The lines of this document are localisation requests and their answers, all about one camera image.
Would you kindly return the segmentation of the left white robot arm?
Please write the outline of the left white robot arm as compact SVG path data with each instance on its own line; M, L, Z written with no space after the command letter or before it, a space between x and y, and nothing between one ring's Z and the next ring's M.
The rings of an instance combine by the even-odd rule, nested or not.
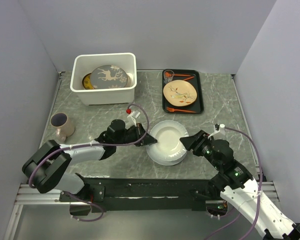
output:
M68 174L70 163L90 160L105 160L112 156L117 147L135 145L144 147L158 141L141 123L126 128L121 119L115 119L98 138L81 144L58 144L49 140L42 145L22 166L31 188L45 194L52 189L65 188L78 201L85 200L90 189L78 174Z

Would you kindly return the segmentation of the white bottom plate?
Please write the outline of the white bottom plate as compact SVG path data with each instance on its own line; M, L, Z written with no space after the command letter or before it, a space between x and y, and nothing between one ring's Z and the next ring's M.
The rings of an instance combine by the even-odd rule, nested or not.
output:
M153 144L146 147L148 156L162 166L174 166L179 164L187 155L187 150L179 146L163 146Z

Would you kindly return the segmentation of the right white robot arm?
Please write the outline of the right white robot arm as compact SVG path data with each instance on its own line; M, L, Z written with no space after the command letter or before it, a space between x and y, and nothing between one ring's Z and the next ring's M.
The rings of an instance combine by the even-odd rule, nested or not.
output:
M265 240L298 240L300 223L289 219L261 190L262 183L234 158L228 141L199 131L180 142L195 156L205 157L218 173L202 191L208 199L232 205Z

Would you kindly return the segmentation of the pink plastic plate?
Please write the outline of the pink plastic plate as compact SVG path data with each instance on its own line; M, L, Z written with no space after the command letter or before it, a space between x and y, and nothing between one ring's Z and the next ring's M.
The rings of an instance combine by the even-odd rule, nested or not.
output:
M127 74L127 83L126 83L126 88L129 88L133 85L133 78L131 77L131 74L128 73Z

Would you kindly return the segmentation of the dark brown rimmed plate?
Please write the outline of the dark brown rimmed plate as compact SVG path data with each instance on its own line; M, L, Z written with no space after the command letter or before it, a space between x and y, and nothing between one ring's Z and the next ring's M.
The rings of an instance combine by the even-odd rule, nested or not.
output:
M129 76L116 65L102 65L95 68L90 75L90 83L96 90L124 88Z

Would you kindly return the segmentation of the white ribbed deep plate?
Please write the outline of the white ribbed deep plate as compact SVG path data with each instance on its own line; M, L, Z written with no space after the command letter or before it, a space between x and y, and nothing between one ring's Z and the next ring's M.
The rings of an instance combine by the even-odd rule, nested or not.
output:
M189 133L181 123L174 120L164 120L151 129L150 135L157 139L155 144L163 145L164 147L184 147L180 142L180 138L188 137Z

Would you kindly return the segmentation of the cream green leaf plate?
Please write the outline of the cream green leaf plate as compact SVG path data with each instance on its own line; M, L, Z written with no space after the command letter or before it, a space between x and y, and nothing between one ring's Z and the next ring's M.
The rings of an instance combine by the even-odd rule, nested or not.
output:
M129 79L130 79L130 87L132 87L135 83L135 76L132 73L129 73L128 76L129 76Z

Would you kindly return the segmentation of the yellow patterned small plate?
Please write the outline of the yellow patterned small plate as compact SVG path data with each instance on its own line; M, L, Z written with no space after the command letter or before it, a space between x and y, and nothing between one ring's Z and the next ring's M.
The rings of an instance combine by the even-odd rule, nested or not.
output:
M91 73L88 73L85 75L82 79L82 86L84 87L85 90L94 90L95 88L91 84L90 80Z

